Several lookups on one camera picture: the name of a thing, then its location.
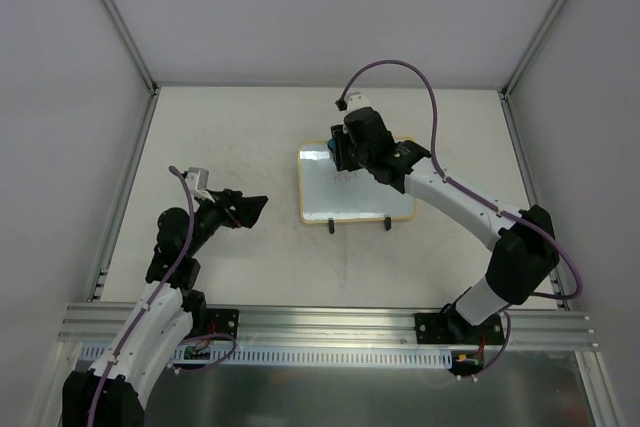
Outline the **aluminium rail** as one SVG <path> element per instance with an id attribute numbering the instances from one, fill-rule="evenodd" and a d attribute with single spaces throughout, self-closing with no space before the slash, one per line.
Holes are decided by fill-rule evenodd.
<path id="1" fill-rule="evenodd" d="M 131 303 L 72 303 L 67 307 L 59 341 L 107 342 L 123 326 Z M 236 306 L 236 338 L 241 345 L 329 348 L 439 347 L 457 345 L 434 334 L 419 314 L 431 309 Z M 487 333 L 473 334 L 462 348 L 481 342 L 496 350 L 507 346 L 528 351 L 597 351 L 598 338 L 587 314 L 564 310 L 515 309 Z"/>

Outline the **whiteboard stand with black feet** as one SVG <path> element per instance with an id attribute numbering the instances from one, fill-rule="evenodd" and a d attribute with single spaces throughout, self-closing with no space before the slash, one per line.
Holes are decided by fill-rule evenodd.
<path id="1" fill-rule="evenodd" d="M 392 218 L 387 216 L 382 220 L 384 230 L 390 231 L 392 229 Z M 336 222 L 334 219 L 329 219 L 327 222 L 328 231 L 330 234 L 334 234 L 336 230 Z"/>

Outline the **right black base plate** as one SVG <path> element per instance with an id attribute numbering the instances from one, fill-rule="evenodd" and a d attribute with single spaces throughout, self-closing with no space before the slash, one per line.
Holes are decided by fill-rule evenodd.
<path id="1" fill-rule="evenodd" d="M 477 326 L 469 324 L 456 312 L 416 313 L 414 330 L 418 344 L 433 345 L 502 345 L 505 339 L 501 318 L 491 315 Z"/>

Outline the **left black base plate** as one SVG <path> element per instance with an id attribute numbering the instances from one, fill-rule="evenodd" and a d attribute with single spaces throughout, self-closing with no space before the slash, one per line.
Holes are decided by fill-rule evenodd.
<path id="1" fill-rule="evenodd" d="M 231 308 L 206 309 L 204 333 L 227 334 L 237 337 L 240 311 Z"/>

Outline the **left aluminium frame post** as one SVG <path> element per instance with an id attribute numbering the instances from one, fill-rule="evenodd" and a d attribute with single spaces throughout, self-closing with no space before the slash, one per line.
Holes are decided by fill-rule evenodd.
<path id="1" fill-rule="evenodd" d="M 115 0 L 98 0 L 119 41 L 123 45 L 137 75 L 148 92 L 154 94 L 158 88 L 151 70 L 144 60 L 141 51 L 122 15 Z"/>

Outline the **aluminium frame post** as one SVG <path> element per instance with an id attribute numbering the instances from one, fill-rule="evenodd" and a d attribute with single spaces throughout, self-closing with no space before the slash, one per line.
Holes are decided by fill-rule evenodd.
<path id="1" fill-rule="evenodd" d="M 123 45 L 137 75 L 148 92 L 154 94 L 158 88 L 151 70 L 144 60 L 141 51 L 122 15 L 115 0 L 98 0 L 119 41 Z"/>
<path id="2" fill-rule="evenodd" d="M 518 83 L 527 72 L 568 2 L 569 0 L 551 1 L 524 52 L 511 72 L 507 82 L 501 89 L 501 94 L 505 99 L 508 99 L 511 96 Z"/>

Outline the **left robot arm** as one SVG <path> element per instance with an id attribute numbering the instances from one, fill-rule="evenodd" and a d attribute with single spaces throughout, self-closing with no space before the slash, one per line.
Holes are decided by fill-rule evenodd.
<path id="1" fill-rule="evenodd" d="M 63 425 L 141 426 L 149 395 L 178 347 L 222 341 L 230 347 L 219 359 L 234 354 L 234 335 L 213 326 L 206 297 L 195 288 L 195 255 L 220 228 L 252 228 L 267 202 L 265 196 L 206 190 L 191 192 L 186 209 L 159 215 L 140 298 L 104 353 L 66 378 Z"/>

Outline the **yellow framed whiteboard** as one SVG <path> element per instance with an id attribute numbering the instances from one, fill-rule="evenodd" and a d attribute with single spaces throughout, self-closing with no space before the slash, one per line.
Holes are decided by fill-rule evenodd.
<path id="1" fill-rule="evenodd" d="M 416 214 L 414 198 L 377 183 L 367 171 L 338 171 L 324 140 L 298 147 L 298 191 L 306 224 L 404 221 Z"/>

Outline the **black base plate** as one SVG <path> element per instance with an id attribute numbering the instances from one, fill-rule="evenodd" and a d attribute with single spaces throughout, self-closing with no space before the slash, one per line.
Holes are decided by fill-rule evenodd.
<path id="1" fill-rule="evenodd" d="M 477 326 L 469 324 L 456 312 L 416 313 L 414 330 L 418 344 L 433 345 L 502 345 L 505 339 L 501 318 L 491 315 Z"/>
<path id="2" fill-rule="evenodd" d="M 237 337 L 240 311 L 231 308 L 206 309 L 204 333 L 227 334 Z"/>

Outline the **blue whiteboard eraser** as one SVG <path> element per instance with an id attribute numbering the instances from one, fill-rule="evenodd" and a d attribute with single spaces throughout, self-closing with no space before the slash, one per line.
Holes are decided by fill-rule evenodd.
<path id="1" fill-rule="evenodd" d="M 336 155 L 336 143 L 333 139 L 327 141 L 327 149 L 330 152 L 331 158 L 334 159 Z"/>

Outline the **right aluminium frame post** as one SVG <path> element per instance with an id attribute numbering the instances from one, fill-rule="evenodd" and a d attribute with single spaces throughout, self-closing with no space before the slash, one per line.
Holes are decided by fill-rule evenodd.
<path id="1" fill-rule="evenodd" d="M 508 99 L 511 96 L 518 83 L 527 72 L 568 2 L 569 0 L 551 1 L 524 52 L 511 72 L 507 82 L 501 89 L 501 94 L 505 99 Z"/>

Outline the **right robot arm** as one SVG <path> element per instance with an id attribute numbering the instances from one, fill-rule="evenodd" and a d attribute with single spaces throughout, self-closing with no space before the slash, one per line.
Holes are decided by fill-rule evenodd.
<path id="1" fill-rule="evenodd" d="M 423 201 L 466 228 L 491 253 L 484 276 L 443 307 L 432 329 L 466 343 L 484 321 L 522 305 L 557 266 L 553 224 L 538 205 L 512 213 L 447 175 L 418 143 L 397 141 L 371 107 L 347 114 L 330 129 L 327 147 L 339 171 L 365 170 L 376 182 Z"/>

